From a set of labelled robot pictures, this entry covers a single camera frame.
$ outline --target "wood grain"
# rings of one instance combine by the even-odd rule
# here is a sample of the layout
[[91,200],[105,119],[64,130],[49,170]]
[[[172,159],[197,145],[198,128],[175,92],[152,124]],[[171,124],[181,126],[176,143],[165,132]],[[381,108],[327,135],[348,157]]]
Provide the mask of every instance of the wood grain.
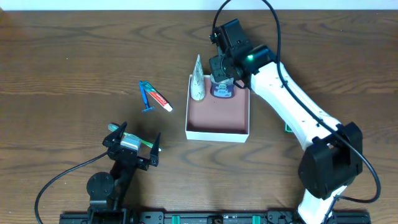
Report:
[[[127,196],[135,206],[186,210],[297,207],[302,150],[270,106],[253,95],[245,144],[187,141],[188,75],[208,40],[213,11],[6,12],[0,22],[0,223],[34,223],[34,200],[53,176],[104,152],[108,123],[153,141],[162,132],[158,167],[138,172]],[[279,11],[282,61],[294,80],[342,123],[364,134],[364,154],[382,182],[367,208],[373,223],[398,220],[398,16],[396,11]],[[275,48],[264,11],[228,11],[255,44]],[[174,107],[142,114],[138,81],[149,80]],[[45,223],[85,211],[86,181],[109,171],[103,158],[56,181],[40,201]],[[364,171],[345,192],[371,197]]]

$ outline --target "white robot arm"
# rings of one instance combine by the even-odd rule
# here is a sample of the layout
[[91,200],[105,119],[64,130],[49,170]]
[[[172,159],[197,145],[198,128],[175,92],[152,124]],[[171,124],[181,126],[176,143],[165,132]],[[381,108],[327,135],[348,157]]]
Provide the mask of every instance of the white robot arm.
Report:
[[[281,64],[284,79],[288,81],[292,91],[305,103],[305,105],[318,115],[330,127],[337,130],[336,125],[340,122],[324,112],[316,105],[291,79],[284,66]],[[259,69],[259,73],[251,77],[251,89],[265,99],[279,114],[279,116],[292,128],[301,147],[305,151],[313,144],[315,137],[325,138],[331,133],[317,122],[292,98],[290,93],[282,86],[277,73],[276,63],[271,62]],[[335,195],[341,194],[345,185],[336,189],[326,200],[314,197],[305,190],[304,198],[298,207],[298,213],[307,224],[319,224],[325,217]]]
[[[266,0],[280,26],[275,11]],[[298,175],[306,188],[298,207],[298,214],[307,224],[320,224],[331,215],[337,198],[370,203],[380,196],[380,182],[370,163],[362,156],[362,132],[354,123],[343,126],[316,105],[291,79],[275,55],[265,45],[253,47],[239,21],[234,19],[215,27],[216,19],[227,0],[218,10],[213,22],[210,40],[217,44],[219,54],[209,59],[216,82],[227,78],[242,80],[266,100],[290,126],[304,155]],[[345,188],[362,172],[363,162],[375,178],[377,194],[371,200],[340,196]]]

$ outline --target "black mount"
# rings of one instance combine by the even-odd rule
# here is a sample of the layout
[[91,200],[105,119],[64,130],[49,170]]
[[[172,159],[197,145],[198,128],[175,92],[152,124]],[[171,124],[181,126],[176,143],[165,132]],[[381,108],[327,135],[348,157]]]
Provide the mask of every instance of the black mount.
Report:
[[[338,124],[337,133],[362,154],[362,132],[353,122]],[[362,160],[334,135],[312,139],[303,155],[298,176],[304,187],[323,200],[343,185],[351,184],[362,173]]]
[[123,201],[132,177],[136,169],[148,170],[149,165],[159,164],[160,133],[150,150],[150,158],[146,159],[138,156],[138,148],[121,144],[126,126],[127,122],[124,122],[104,138],[103,145],[115,163],[110,173],[96,173],[87,182],[90,195],[87,223],[130,223],[134,214],[123,208]]
[[[216,27],[210,40],[218,47],[218,55],[209,59],[216,82],[234,78],[237,87],[250,88],[251,74],[257,74],[259,68],[276,60],[266,45],[253,47],[238,19]],[[237,84],[238,80],[242,80],[244,86]]]

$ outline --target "cardboard box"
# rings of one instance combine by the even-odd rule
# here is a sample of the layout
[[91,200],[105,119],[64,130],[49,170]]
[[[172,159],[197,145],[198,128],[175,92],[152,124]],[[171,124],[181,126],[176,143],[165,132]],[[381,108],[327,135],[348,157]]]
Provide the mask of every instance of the cardboard box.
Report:
[[210,94],[210,76],[205,75],[206,95],[197,102],[188,83],[185,134],[190,140],[245,142],[249,137],[250,91],[234,89],[234,96],[221,99]]

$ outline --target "black cable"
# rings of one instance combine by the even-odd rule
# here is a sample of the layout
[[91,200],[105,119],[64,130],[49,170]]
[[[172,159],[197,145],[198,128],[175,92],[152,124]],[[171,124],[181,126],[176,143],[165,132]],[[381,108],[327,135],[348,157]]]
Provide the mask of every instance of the black cable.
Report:
[[[367,200],[363,200],[363,199],[356,199],[356,198],[351,198],[351,197],[346,197],[346,196],[342,196],[342,195],[337,195],[337,198],[340,199],[345,199],[345,200],[349,200],[352,202],[358,202],[358,203],[372,203],[375,202],[379,197],[380,197],[380,193],[381,193],[381,183],[380,183],[380,179],[377,176],[376,171],[374,170],[373,166],[370,164],[370,162],[361,154],[359,153],[348,141],[346,141],[343,137],[341,137],[335,130],[333,130],[331,127],[329,127],[327,124],[325,124],[323,122],[322,119],[318,118],[318,116],[316,116],[316,114],[314,114],[296,95],[295,93],[290,89],[288,82],[284,79],[282,72],[280,70],[280,46],[281,46],[281,31],[280,31],[280,24],[279,24],[279,20],[277,17],[277,14],[274,10],[274,8],[271,6],[271,4],[269,4],[268,1],[266,0],[262,0],[270,9],[272,15],[274,16],[275,22],[276,22],[276,27],[277,27],[277,36],[278,36],[278,43],[277,43],[277,53],[276,53],[276,64],[277,64],[277,71],[278,71],[278,76],[282,82],[282,86],[286,88],[286,90],[290,93],[290,95],[293,97],[293,99],[315,120],[317,121],[321,126],[323,126],[326,130],[328,130],[329,132],[332,133],[332,135],[334,135],[337,139],[339,139],[342,143],[344,143],[347,147],[349,147],[353,152],[355,152],[355,154],[357,156],[359,156],[359,158],[361,158],[361,160],[365,163],[366,167],[368,167],[369,171],[372,173],[372,176],[374,178],[374,181],[376,183],[376,194],[374,195],[373,198],[371,199],[367,199]],[[217,11],[216,17],[213,21],[213,28],[212,31],[215,30],[215,24],[216,24],[216,20],[218,15],[220,14],[222,8],[224,8],[225,5],[227,5],[227,3],[229,3],[230,0],[227,0],[224,2],[224,4],[220,7],[220,9]]]
[[66,170],[66,171],[63,171],[61,174],[59,174],[58,176],[56,176],[56,177],[54,177],[52,180],[50,180],[50,181],[42,188],[42,190],[39,192],[39,194],[38,194],[37,197],[36,197],[36,201],[35,201],[35,216],[36,216],[37,222],[38,222],[39,224],[43,224],[43,221],[40,219],[40,215],[39,215],[39,200],[40,200],[42,194],[44,193],[45,189],[47,189],[52,183],[54,183],[56,180],[58,180],[58,179],[59,179],[60,177],[62,177],[63,175],[65,175],[65,174],[67,174],[67,173],[69,173],[69,172],[72,172],[72,171],[74,171],[74,170],[76,170],[76,169],[79,169],[79,168],[81,168],[81,167],[83,167],[83,166],[85,166],[85,165],[87,165],[87,164],[91,164],[92,162],[95,162],[95,161],[97,161],[98,159],[101,159],[102,157],[106,156],[107,154],[108,154],[108,152],[104,152],[104,153],[102,153],[101,155],[99,155],[99,156],[97,156],[97,157],[95,157],[95,158],[93,158],[93,159],[90,159],[90,160],[87,161],[87,162],[84,162],[84,163],[79,164],[79,165],[77,165],[77,166],[75,166],[75,167],[72,167],[72,168],[70,168],[70,169],[68,169],[68,170]]
[[226,1],[221,5],[221,7],[218,9],[218,11],[217,11],[217,13],[216,13],[216,16],[214,17],[214,20],[213,20],[213,27],[211,28],[211,33],[212,33],[212,34],[215,33],[216,22],[217,22],[218,15],[220,14],[221,10],[223,10],[224,6],[227,5],[230,1],[231,1],[231,0],[226,0]]
[[329,209],[326,212],[325,217],[324,217],[323,221],[321,222],[321,224],[326,224],[326,221],[328,220],[329,214],[330,214],[331,210],[333,209],[333,207],[335,206],[335,203],[336,203],[336,201],[338,201],[338,199],[339,198],[337,196],[333,197],[333,201],[331,202],[331,204],[329,206]]

